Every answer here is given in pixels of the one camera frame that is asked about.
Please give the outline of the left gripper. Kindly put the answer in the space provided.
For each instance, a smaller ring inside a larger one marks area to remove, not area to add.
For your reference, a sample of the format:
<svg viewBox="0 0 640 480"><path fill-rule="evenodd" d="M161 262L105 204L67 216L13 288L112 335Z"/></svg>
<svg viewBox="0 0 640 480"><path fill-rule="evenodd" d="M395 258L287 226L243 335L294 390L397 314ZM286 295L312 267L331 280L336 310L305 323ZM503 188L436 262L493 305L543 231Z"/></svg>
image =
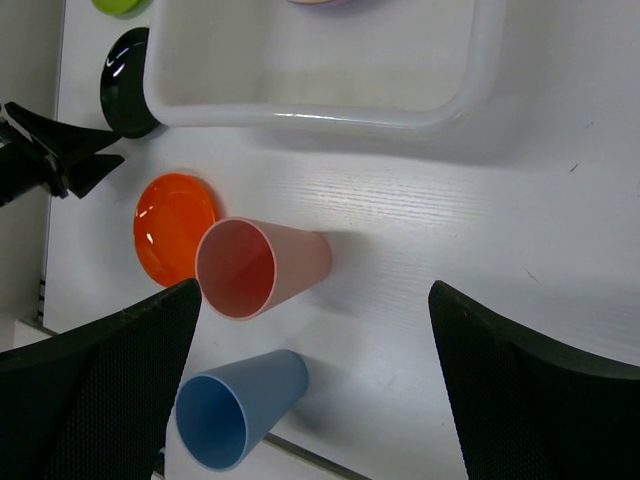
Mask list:
<svg viewBox="0 0 640 480"><path fill-rule="evenodd" d="M68 189L84 198L124 162L121 155L97 154L122 136L79 127L38 115L15 102L1 105L1 206L36 187L53 197L68 190L59 159L70 161Z"/></svg>

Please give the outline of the black plate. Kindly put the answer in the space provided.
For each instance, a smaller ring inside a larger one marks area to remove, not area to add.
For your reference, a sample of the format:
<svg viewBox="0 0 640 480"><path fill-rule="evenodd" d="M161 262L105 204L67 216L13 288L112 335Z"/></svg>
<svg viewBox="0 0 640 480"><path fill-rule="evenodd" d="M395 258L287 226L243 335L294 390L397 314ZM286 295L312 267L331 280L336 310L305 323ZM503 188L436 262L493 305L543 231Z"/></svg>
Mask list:
<svg viewBox="0 0 640 480"><path fill-rule="evenodd" d="M100 77L104 118L114 132L129 139L142 138L160 125L143 88L149 33L148 27L137 27L122 34L108 52Z"/></svg>

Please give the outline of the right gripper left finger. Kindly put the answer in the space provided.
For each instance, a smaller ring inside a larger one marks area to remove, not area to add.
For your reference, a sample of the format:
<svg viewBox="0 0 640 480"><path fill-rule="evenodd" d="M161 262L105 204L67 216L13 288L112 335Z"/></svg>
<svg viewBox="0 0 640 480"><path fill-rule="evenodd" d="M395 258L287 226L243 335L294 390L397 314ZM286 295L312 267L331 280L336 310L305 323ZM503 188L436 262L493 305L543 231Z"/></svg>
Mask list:
<svg viewBox="0 0 640 480"><path fill-rule="evenodd" d="M151 478L201 302L188 279L3 352L2 478Z"/></svg>

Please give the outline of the green plate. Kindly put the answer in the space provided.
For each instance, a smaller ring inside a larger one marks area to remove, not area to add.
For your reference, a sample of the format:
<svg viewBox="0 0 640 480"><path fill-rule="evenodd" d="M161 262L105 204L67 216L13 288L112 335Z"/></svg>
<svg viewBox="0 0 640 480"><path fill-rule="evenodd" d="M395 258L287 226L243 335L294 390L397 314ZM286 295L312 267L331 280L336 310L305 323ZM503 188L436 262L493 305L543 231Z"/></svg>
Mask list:
<svg viewBox="0 0 640 480"><path fill-rule="evenodd" d="M146 8L149 0L92 0L92 5L101 13L120 17L126 15L136 15Z"/></svg>

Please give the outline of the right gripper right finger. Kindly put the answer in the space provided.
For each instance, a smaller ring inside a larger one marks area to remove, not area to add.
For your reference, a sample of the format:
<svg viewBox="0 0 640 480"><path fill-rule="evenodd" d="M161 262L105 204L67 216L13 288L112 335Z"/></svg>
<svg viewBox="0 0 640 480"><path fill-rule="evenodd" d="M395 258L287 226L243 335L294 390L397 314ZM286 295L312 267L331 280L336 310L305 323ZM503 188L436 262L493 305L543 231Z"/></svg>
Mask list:
<svg viewBox="0 0 640 480"><path fill-rule="evenodd" d="M471 479L636 479L639 369L435 282L429 314Z"/></svg>

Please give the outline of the purple plate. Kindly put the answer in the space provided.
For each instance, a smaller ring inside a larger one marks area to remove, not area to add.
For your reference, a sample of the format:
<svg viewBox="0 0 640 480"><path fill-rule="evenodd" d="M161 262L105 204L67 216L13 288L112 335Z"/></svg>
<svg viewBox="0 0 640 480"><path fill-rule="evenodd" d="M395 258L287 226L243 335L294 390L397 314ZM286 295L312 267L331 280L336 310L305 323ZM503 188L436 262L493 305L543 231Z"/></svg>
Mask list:
<svg viewBox="0 0 640 480"><path fill-rule="evenodd" d="M290 3L305 6L324 6L350 2L350 0L288 0Z"/></svg>

